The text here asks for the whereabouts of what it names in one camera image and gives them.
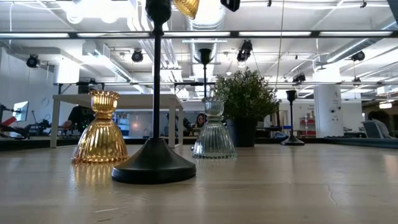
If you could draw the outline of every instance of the wooden table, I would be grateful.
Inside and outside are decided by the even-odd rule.
[[[140,146],[128,146],[133,155]],[[0,153],[0,223],[398,223],[398,151],[266,144],[230,160],[192,159],[197,176],[161,185],[70,164],[74,147]]]
[[[57,147],[58,119],[60,102],[71,103],[91,108],[91,96],[84,95],[53,95],[53,111],[51,125],[50,147]],[[152,109],[153,95],[120,95],[118,100],[118,110],[120,109]],[[179,98],[173,94],[160,95],[160,108],[169,110],[169,146],[175,148],[183,142],[183,106]],[[175,110],[178,109],[178,144],[175,144]]]

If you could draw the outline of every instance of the ceiling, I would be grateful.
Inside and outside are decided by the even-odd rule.
[[[107,32],[107,31],[132,31],[127,21],[133,17],[134,9],[131,1],[109,1],[105,2],[105,9],[101,4],[87,12],[90,15],[80,23],[68,22],[65,7],[73,4],[70,1],[0,1],[0,32]],[[381,30],[386,21],[393,21],[393,16],[388,3],[385,0],[367,0],[368,6],[360,8],[363,0],[273,0],[272,6],[267,7],[268,1],[241,1],[241,7],[236,12],[225,10],[223,30]],[[142,4],[138,1],[137,17],[143,29],[145,15],[142,15]],[[211,6],[209,1],[201,1],[198,14],[206,14]],[[120,16],[114,23],[105,23],[100,18],[101,13],[115,14]],[[187,30],[187,20],[177,10],[173,9],[172,17],[167,23],[169,30]],[[184,44],[184,39],[172,39],[171,47],[175,52],[178,65],[181,66],[181,76],[184,80],[200,80],[198,72],[193,70],[190,44]],[[216,75],[226,75],[226,72],[234,72],[238,68],[236,52],[240,48],[243,39],[226,39],[226,43],[218,44],[212,78]],[[316,55],[332,53],[353,39],[252,39],[252,55],[246,62],[246,66],[257,69],[261,75],[270,82],[282,82],[285,79],[292,80],[297,73],[292,71],[302,62],[314,59]],[[84,40],[13,40],[11,48],[20,52],[28,48],[49,48],[62,49],[71,57],[81,61],[81,76],[95,77],[98,80],[114,80],[114,74],[103,65],[87,61],[82,54]],[[134,49],[142,48],[140,41],[136,39],[101,39],[96,40],[97,46],[107,45],[111,50],[111,59],[122,66],[136,82],[152,81],[152,60],[146,54],[142,62],[133,63],[131,53]],[[354,74],[359,75],[366,72],[377,71],[378,69],[396,62],[398,52],[393,49],[398,46],[398,39],[383,39],[378,43],[364,49],[366,59],[356,64],[350,60],[342,60],[337,63],[340,67],[342,80],[351,81]],[[301,67],[305,72],[307,81],[312,79],[313,68],[311,66]],[[378,81],[386,77],[398,75],[398,69],[392,67],[385,72],[367,77],[365,81]],[[195,88],[185,87],[186,90],[194,92]]]

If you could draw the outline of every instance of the person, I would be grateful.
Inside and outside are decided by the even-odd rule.
[[[384,111],[372,111],[368,114],[368,119],[374,121],[377,124],[384,138],[393,138],[392,136],[390,136],[386,124],[382,122],[386,121],[386,118],[388,119],[388,114]]]
[[[80,133],[87,128],[87,126],[95,119],[94,111],[91,108],[84,106],[75,106],[69,114],[68,120],[64,122],[64,129],[77,129]]]
[[[205,114],[200,113],[197,116],[197,121],[195,122],[195,128],[201,128],[205,125]]]

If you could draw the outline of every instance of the fluorescent light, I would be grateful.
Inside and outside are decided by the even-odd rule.
[[[392,31],[327,31],[320,32],[319,36],[322,37],[333,37],[333,36],[388,36],[391,35]]]
[[[78,37],[93,38],[93,37],[149,37],[148,32],[108,32],[108,33],[77,33]]]
[[[130,85],[130,83],[105,83],[105,85]]]
[[[230,32],[217,31],[188,31],[188,32],[165,32],[164,37],[227,37]]]
[[[183,44],[195,44],[195,43],[209,43],[209,44],[216,44],[216,43],[228,43],[227,40],[182,40]]]
[[[380,109],[392,108],[392,104],[391,103],[381,103],[381,104],[379,104],[379,108]]]
[[[0,38],[69,38],[67,33],[8,33],[0,34]]]
[[[310,31],[249,31],[249,32],[239,32],[239,36],[249,36],[249,37],[279,37],[282,36],[309,36]]]

